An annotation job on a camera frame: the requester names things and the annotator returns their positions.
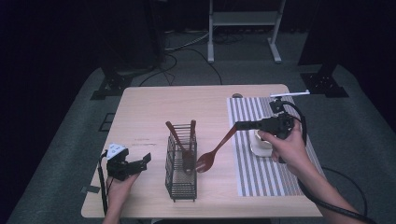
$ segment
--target hand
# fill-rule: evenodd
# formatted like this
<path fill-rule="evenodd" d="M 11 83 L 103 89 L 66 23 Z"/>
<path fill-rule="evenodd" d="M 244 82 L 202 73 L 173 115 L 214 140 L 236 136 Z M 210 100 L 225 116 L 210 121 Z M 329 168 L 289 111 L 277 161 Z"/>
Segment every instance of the hand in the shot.
<path fill-rule="evenodd" d="M 299 176 L 306 169 L 313 168 L 313 164 L 306 153 L 299 120 L 294 120 L 294 127 L 290 135 L 284 140 L 263 131 L 259 131 L 258 134 L 263 140 L 272 144 L 273 160 L 278 161 L 281 157 L 294 175 Z"/>
<path fill-rule="evenodd" d="M 128 199 L 131 192 L 132 184 L 139 177 L 139 174 L 131 175 L 125 180 L 120 181 L 112 176 L 106 180 L 106 188 L 108 189 L 108 208 L 103 223 L 118 223 L 122 212 L 122 207 Z"/>

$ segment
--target table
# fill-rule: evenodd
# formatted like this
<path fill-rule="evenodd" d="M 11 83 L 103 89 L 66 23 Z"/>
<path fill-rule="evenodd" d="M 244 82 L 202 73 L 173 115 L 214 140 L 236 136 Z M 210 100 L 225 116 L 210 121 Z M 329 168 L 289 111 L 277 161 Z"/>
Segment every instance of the table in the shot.
<path fill-rule="evenodd" d="M 234 93 L 244 97 L 289 92 L 284 85 L 229 85 L 128 88 L 121 97 L 104 150 L 110 143 L 129 148 L 127 161 L 151 153 L 151 162 L 132 187 L 122 212 L 133 218 L 233 218 L 321 217 L 305 196 L 240 197 L 232 144 L 218 152 L 213 167 L 197 176 L 197 199 L 173 201 L 165 188 L 165 155 L 173 124 L 196 120 L 198 157 L 212 150 L 229 131 L 226 99 Z M 100 187 L 97 172 L 92 186 Z M 101 194 L 88 192 L 81 209 L 84 217 L 103 217 Z"/>
<path fill-rule="evenodd" d="M 207 60 L 215 61 L 213 50 L 213 27 L 216 26 L 246 26 L 246 25 L 274 25 L 271 37 L 267 38 L 274 61 L 281 63 L 279 52 L 276 47 L 276 36 L 282 21 L 283 9 L 286 0 L 281 0 L 278 11 L 253 11 L 253 12 L 215 12 L 213 11 L 213 0 L 209 2 L 209 37 L 207 41 Z"/>

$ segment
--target white metal stand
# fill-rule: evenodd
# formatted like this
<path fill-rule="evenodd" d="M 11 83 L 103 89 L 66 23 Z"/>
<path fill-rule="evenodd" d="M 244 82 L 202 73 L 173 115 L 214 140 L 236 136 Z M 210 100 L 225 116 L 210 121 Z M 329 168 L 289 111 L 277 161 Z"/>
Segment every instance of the white metal stand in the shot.
<path fill-rule="evenodd" d="M 283 9 L 286 0 L 281 0 L 278 11 L 258 11 L 258 12 L 214 12 L 213 0 L 209 5 L 209 38 L 207 41 L 207 61 L 215 61 L 213 50 L 213 27 L 214 26 L 232 26 L 232 25 L 274 25 L 272 37 L 269 37 L 268 44 L 274 56 L 276 63 L 281 63 L 279 52 L 276 48 L 276 36 L 279 31 L 279 25 L 282 20 Z"/>

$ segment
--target dark background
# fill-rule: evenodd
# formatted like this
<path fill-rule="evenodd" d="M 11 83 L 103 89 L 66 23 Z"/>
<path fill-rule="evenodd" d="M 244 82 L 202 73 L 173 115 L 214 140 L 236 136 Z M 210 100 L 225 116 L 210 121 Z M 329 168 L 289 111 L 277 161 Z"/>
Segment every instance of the dark background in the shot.
<path fill-rule="evenodd" d="M 277 7 L 277 1 L 251 1 L 249 6 L 236 0 L 215 2 L 218 10 Z M 395 118 L 389 108 L 395 102 L 392 88 L 396 7 L 393 1 L 363 2 L 288 1 L 281 31 L 310 31 L 301 64 L 322 63 L 326 53 L 336 48 L 339 63 L 355 75 L 394 129 Z M 109 8 L 99 7 L 101 11 L 91 3 L 35 0 L 0 3 L 2 222 L 23 194 L 82 84 L 106 58 L 108 45 L 102 33 L 98 33 L 106 28 L 98 28 L 95 13 L 106 13 L 109 18 L 112 14 Z M 98 2 L 104 6 L 108 3 Z M 169 0 L 155 5 L 159 9 L 160 30 L 207 28 L 208 1 Z M 111 24 L 113 28 L 120 26 L 114 21 L 110 21 L 110 27 Z M 137 34 L 145 33 L 140 29 L 143 28 L 136 30 Z M 122 30 L 118 32 L 117 36 L 123 38 Z M 121 46 L 120 53 L 131 52 L 122 52 L 129 47 L 134 48 Z M 157 56 L 145 62 L 157 63 Z"/>

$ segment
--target person's right hand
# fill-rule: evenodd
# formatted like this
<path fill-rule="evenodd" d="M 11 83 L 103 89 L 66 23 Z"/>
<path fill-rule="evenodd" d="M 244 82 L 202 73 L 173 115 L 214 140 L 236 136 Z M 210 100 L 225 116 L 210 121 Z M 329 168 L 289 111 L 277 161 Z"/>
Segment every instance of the person's right hand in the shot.
<path fill-rule="evenodd" d="M 273 146 L 272 158 L 279 161 L 279 157 L 288 165 L 289 170 L 299 176 L 305 169 L 312 168 L 312 162 L 309 160 L 305 149 L 304 140 L 300 128 L 300 121 L 294 120 L 294 128 L 286 139 L 280 139 L 271 133 L 258 131 L 259 136 Z"/>

